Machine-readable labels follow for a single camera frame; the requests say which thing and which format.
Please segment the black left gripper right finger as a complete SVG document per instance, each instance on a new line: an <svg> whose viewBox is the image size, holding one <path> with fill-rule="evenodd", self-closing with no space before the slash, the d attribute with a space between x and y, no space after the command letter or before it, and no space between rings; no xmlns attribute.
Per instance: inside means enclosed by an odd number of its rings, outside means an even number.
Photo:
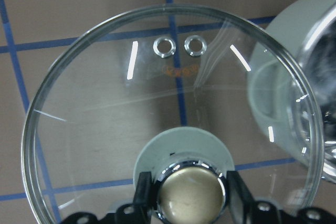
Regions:
<svg viewBox="0 0 336 224"><path fill-rule="evenodd" d="M335 223L335 215L308 207L290 215L266 200L255 200L237 171L226 175L228 206L234 223Z"/></svg>

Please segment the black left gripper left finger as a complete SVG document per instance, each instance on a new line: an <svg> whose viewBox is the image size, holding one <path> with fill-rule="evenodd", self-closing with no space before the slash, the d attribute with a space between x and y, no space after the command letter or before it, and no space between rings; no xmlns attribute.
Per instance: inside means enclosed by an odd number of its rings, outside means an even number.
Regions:
<svg viewBox="0 0 336 224"><path fill-rule="evenodd" d="M62 223L150 223L151 221L151 172L141 172L136 185L133 201L120 206L115 212L102 219L89 212L76 212Z"/></svg>

